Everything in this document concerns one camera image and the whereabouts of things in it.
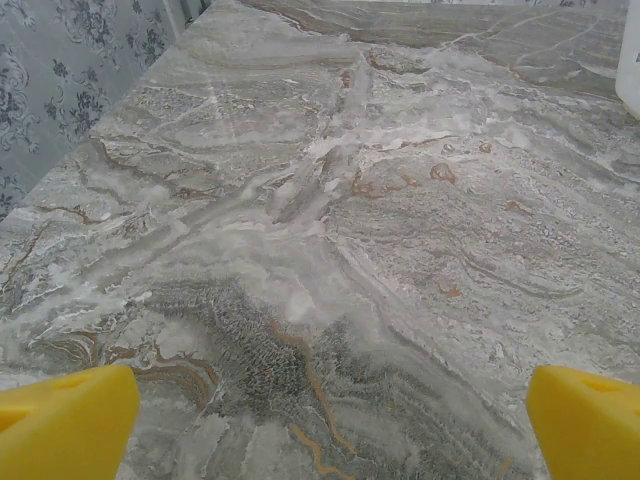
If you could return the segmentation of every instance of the gray wallpaper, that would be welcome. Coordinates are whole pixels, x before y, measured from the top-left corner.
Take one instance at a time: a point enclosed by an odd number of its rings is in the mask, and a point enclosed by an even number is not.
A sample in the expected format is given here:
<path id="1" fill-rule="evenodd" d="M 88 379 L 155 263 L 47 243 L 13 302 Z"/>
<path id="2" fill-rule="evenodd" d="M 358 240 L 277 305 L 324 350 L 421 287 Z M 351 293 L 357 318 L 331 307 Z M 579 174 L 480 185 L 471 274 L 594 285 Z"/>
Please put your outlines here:
<path id="1" fill-rule="evenodd" d="M 0 0 L 0 220 L 175 40 L 165 3 Z"/>

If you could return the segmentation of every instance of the yellow object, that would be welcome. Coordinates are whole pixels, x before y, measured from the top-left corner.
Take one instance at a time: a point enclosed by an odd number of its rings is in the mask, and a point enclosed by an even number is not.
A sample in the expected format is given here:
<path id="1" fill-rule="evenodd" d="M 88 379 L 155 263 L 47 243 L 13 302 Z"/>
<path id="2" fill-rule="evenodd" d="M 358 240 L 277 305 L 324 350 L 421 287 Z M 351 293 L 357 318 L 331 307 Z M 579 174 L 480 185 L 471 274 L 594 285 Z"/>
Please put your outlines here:
<path id="1" fill-rule="evenodd" d="M 640 386 L 538 367 L 527 410 L 553 480 L 640 478 Z"/>
<path id="2" fill-rule="evenodd" d="M 0 392 L 0 478 L 113 480 L 138 404 L 126 366 Z"/>

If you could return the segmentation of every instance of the marble countertop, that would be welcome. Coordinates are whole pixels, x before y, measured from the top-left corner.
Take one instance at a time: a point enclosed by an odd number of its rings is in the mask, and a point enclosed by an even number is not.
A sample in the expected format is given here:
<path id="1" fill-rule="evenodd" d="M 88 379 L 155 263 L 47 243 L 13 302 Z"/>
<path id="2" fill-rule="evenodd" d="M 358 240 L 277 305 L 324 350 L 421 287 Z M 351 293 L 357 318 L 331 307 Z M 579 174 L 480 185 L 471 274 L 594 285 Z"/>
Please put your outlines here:
<path id="1" fill-rule="evenodd" d="M 624 11 L 221 0 L 0 224 L 0 385 L 120 363 L 121 479 L 531 479 L 640 381 Z"/>

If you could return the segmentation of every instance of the white container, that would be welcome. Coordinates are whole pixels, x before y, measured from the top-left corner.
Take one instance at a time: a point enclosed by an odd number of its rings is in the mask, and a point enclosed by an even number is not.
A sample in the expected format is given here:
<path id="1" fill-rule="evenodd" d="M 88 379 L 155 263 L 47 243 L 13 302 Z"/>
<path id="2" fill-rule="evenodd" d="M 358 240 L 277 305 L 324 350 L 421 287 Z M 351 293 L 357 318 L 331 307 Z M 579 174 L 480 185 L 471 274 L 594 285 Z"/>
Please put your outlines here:
<path id="1" fill-rule="evenodd" d="M 630 0 L 616 75 L 616 92 L 640 120 L 640 0 Z"/>

